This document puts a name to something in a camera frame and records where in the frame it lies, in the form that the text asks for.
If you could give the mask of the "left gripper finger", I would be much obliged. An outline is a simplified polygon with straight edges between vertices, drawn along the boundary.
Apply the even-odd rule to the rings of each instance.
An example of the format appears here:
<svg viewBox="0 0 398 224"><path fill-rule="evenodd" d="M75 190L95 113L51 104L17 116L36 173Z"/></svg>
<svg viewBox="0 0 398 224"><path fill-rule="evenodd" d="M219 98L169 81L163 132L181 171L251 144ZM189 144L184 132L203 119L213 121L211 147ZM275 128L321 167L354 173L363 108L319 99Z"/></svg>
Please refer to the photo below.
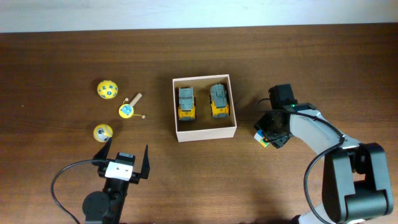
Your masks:
<svg viewBox="0 0 398 224"><path fill-rule="evenodd" d="M112 138L109 138L105 145L93 156L93 165L101 165L101 161L105 161L107 159L112 140Z"/></svg>
<svg viewBox="0 0 398 224"><path fill-rule="evenodd" d="M141 179L148 179L149 177L149 172L150 172L150 163L149 163L149 147L146 146L145 152L144 152L144 157L142 161L142 167L141 167L141 173L140 173L140 178Z"/></svg>

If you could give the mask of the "two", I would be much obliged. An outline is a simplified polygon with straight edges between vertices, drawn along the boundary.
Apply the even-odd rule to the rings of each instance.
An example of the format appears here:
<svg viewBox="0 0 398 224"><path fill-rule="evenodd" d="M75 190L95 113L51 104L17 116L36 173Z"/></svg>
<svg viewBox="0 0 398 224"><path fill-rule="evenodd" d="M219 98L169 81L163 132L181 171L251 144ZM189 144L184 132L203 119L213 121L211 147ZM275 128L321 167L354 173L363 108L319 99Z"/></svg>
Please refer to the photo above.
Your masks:
<svg viewBox="0 0 398 224"><path fill-rule="evenodd" d="M263 147L267 147L267 145L269 144L268 142L266 142L265 134L261 129L256 131L254 139Z"/></svg>

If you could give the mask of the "yellow grey tanker truck toy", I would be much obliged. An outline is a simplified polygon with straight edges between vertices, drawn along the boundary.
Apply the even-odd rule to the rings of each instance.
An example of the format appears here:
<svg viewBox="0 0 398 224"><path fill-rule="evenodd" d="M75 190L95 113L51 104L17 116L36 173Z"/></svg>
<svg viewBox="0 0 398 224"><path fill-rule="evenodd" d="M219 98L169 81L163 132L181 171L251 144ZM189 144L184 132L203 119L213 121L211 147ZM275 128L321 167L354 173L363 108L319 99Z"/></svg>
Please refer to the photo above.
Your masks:
<svg viewBox="0 0 398 224"><path fill-rule="evenodd" d="M223 84L215 84L210 88L210 106L213 118L225 118L229 116L227 91Z"/></svg>

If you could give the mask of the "yellow grey dump truck toy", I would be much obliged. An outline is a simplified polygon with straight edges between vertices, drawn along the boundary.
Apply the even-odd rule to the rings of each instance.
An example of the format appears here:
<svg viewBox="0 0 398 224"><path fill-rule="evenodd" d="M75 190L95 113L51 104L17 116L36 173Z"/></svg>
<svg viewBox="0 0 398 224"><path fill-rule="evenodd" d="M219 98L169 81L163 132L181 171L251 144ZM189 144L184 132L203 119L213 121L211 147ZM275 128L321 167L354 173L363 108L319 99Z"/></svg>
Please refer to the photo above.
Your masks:
<svg viewBox="0 0 398 224"><path fill-rule="evenodd" d="M192 121L196 119L195 97L193 87L178 89L178 120Z"/></svg>

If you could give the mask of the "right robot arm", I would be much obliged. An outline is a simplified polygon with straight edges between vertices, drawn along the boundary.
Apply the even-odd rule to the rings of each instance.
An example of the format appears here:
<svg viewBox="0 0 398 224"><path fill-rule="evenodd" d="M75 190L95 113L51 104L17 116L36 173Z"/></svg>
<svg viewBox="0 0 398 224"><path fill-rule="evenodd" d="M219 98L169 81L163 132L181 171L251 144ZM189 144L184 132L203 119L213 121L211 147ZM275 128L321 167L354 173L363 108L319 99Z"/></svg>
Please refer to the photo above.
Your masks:
<svg viewBox="0 0 398 224"><path fill-rule="evenodd" d="M272 108L255 123L255 139L278 149L296 137L316 153L303 178L310 210L295 216L292 223L361 223L392 213L394 199L382 146L344 134L315 106L299 103L289 84L270 88L268 100ZM308 178L320 159L324 160L322 202L314 206Z"/></svg>

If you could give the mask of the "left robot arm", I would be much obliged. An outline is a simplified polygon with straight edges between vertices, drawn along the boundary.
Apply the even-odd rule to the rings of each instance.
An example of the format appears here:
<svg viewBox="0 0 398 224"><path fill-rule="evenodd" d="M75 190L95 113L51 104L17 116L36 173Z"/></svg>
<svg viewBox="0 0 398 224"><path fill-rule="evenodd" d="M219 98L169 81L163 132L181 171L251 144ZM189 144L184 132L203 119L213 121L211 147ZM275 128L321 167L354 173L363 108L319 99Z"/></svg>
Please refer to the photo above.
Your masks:
<svg viewBox="0 0 398 224"><path fill-rule="evenodd" d="M92 192L84 199L82 210L85 223L118 224L129 186L149 177L148 149L144 152L141 171L135 172L134 155L119 152L115 159L107 158L111 142L112 139L109 139L93 156L92 164L98 167L98 175L106 181L101 191Z"/></svg>

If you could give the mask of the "yellow wooden rattle drum toy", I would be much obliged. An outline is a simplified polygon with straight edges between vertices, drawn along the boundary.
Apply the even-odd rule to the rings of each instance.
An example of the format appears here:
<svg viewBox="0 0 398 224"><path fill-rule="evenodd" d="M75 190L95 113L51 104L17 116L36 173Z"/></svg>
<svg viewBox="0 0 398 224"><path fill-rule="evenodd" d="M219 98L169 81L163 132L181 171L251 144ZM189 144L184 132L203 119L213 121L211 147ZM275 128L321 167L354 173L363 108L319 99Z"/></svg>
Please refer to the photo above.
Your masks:
<svg viewBox="0 0 398 224"><path fill-rule="evenodd" d="M122 105L118 109L118 113L120 117L124 119L131 118L133 116L140 116L142 119L146 119L146 115L144 114L135 114L134 107L142 98L141 93L137 93L136 96L130 100L129 98L125 98Z"/></svg>

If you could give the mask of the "yellow ball with blue letters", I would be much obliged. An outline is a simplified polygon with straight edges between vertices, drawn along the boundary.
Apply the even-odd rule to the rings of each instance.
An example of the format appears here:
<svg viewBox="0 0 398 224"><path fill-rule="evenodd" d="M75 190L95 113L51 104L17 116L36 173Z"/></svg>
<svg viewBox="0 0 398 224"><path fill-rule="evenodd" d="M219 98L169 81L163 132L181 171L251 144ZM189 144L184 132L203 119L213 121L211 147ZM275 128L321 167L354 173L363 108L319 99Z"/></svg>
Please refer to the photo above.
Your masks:
<svg viewBox="0 0 398 224"><path fill-rule="evenodd" d="M106 100L115 98L118 90L117 84L111 80L102 80L97 86L97 94Z"/></svg>

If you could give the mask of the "pink cardboard box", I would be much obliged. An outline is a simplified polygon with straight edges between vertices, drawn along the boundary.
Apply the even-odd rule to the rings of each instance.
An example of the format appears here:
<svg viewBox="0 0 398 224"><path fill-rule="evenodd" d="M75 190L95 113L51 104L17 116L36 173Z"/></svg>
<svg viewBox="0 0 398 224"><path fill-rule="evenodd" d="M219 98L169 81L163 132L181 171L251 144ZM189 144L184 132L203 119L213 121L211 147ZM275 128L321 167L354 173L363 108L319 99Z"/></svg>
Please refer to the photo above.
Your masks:
<svg viewBox="0 0 398 224"><path fill-rule="evenodd" d="M229 116L214 118L211 114L210 89L215 84L222 84L226 89ZM196 118L193 121L178 119L178 89L193 88ZM232 138L237 130L236 114L228 74L199 77L174 78L172 80L174 97L175 132L178 142L202 141L209 139Z"/></svg>

